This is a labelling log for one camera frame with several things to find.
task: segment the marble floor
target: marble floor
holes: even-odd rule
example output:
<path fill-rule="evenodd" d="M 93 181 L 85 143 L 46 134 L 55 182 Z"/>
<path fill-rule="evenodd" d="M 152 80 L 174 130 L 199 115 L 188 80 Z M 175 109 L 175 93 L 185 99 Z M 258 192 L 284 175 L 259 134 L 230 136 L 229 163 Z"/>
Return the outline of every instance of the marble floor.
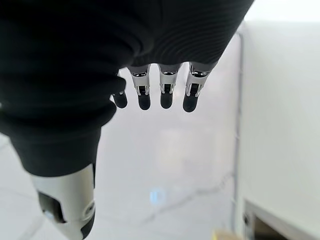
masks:
<path fill-rule="evenodd" d="M 215 229 L 232 229 L 239 62 L 236 35 L 192 113 L 182 108 L 186 63 L 170 109 L 160 106 L 155 64 L 148 111 L 138 106 L 129 71 L 120 71 L 128 106 L 102 129 L 88 240 L 210 240 Z M 1 239 L 65 240 L 42 217 L 29 176 L 4 136 L 0 159 Z"/>

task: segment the robotic hand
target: robotic hand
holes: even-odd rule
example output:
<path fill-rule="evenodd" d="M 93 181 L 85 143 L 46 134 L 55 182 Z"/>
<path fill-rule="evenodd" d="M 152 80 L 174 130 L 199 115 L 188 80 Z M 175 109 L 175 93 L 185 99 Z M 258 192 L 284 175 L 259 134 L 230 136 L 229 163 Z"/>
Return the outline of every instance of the robotic hand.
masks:
<path fill-rule="evenodd" d="M 183 109 L 201 89 L 253 0 L 3 0 L 0 132 L 30 174 L 43 214 L 70 240 L 94 224 L 101 127 L 127 105 L 128 67 L 141 109 L 159 65 L 161 106 L 190 62 Z"/>
<path fill-rule="evenodd" d="M 201 89 L 212 69 L 217 63 L 203 64 L 199 62 L 189 63 L 189 73 L 185 86 L 185 95 L 183 100 L 183 109 L 190 113 L 196 109 L 198 97 Z M 177 75 L 181 63 L 174 65 L 159 64 L 160 73 L 160 104 L 164 109 L 172 105 L 174 89 L 176 86 Z M 138 95 L 138 103 L 142 110 L 150 108 L 150 64 L 143 66 L 129 66 L 134 88 Z M 118 108 L 125 108 L 128 100 L 124 91 L 113 94 L 113 99 Z"/>

